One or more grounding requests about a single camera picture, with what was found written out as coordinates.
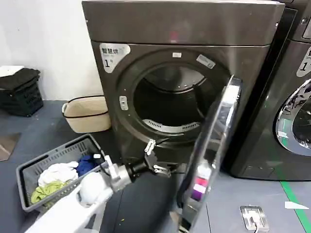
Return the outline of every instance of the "gray floor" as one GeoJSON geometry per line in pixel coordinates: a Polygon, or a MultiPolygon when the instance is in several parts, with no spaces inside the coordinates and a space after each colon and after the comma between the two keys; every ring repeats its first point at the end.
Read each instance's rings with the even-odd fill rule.
{"type": "MultiPolygon", "coordinates": [[[[46,101],[44,107],[31,118],[10,116],[0,112],[0,135],[21,132],[22,136],[8,161],[0,162],[1,232],[24,232],[33,223],[37,213],[21,209],[15,169],[18,165],[58,147],[79,135],[74,133],[61,116],[61,101],[46,101]]],[[[111,131],[93,134],[106,154],[120,161],[114,135],[111,131]]],[[[106,206],[103,233],[174,232],[169,211],[176,209],[174,196],[181,174],[171,179],[142,176],[122,192],[113,196],[106,206]]],[[[291,183],[292,190],[303,205],[311,207],[311,183],[291,183]]],[[[208,198],[207,209],[200,214],[196,233],[246,233],[241,205],[259,205],[267,217],[272,233],[302,233],[294,210],[286,210],[288,200],[279,182],[253,181],[232,178],[221,173],[208,198]]],[[[311,212],[305,211],[309,219],[311,212]]]]}

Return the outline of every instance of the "clothes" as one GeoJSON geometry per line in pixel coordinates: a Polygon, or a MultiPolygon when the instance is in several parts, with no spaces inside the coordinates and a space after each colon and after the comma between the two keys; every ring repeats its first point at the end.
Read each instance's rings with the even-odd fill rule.
{"type": "Polygon", "coordinates": [[[47,184],[60,181],[65,183],[67,181],[74,181],[78,179],[78,173],[76,167],[78,167],[77,162],[70,162],[67,164],[53,164],[48,169],[44,170],[38,179],[38,184],[40,187],[45,187],[47,184]]]}
{"type": "Polygon", "coordinates": [[[33,194],[31,195],[31,202],[32,204],[35,204],[38,201],[41,201],[48,195],[56,192],[58,189],[64,187],[66,183],[60,182],[60,181],[53,181],[49,184],[47,184],[45,187],[37,187],[33,194]]]}
{"type": "Polygon", "coordinates": [[[91,171],[93,168],[97,166],[93,156],[91,155],[85,155],[83,156],[80,161],[79,165],[77,167],[77,172],[79,176],[83,176],[84,174],[91,171]]]}

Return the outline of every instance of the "gray plastic basket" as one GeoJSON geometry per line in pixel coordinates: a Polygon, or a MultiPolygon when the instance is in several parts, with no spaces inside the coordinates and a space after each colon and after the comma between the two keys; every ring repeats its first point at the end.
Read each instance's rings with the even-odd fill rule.
{"type": "Polygon", "coordinates": [[[57,190],[55,193],[32,204],[31,195],[35,188],[38,187],[38,178],[45,169],[56,163],[78,162],[82,156],[94,153],[101,153],[104,156],[104,152],[95,139],[90,134],[85,134],[18,166],[16,169],[17,185],[23,210],[26,212],[37,210],[42,213],[47,211],[58,200],[68,195],[81,182],[84,176],[92,171],[99,171],[100,167],[97,166],[87,174],[57,190]]]}

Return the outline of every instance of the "beige fabric basket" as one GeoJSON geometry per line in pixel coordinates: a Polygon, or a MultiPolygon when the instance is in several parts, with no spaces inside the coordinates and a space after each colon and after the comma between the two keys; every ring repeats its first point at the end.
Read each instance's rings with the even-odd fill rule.
{"type": "Polygon", "coordinates": [[[111,127],[104,96],[79,97],[62,107],[63,116],[76,133],[93,133],[111,127]]]}

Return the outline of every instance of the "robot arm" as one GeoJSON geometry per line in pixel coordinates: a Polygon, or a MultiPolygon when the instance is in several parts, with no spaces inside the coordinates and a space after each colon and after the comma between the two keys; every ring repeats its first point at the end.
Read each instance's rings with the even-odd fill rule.
{"type": "Polygon", "coordinates": [[[118,166],[112,164],[109,156],[105,156],[105,162],[101,165],[104,172],[86,175],[79,186],[59,200],[26,233],[78,233],[114,192],[125,188],[141,173],[152,172],[170,177],[169,169],[156,164],[155,145],[156,142],[151,139],[144,158],[133,164],[118,166]]]}
{"type": "Polygon", "coordinates": [[[26,233],[77,233],[112,195],[113,190],[103,175],[92,172],[69,195],[59,200],[37,220],[26,233]]]}

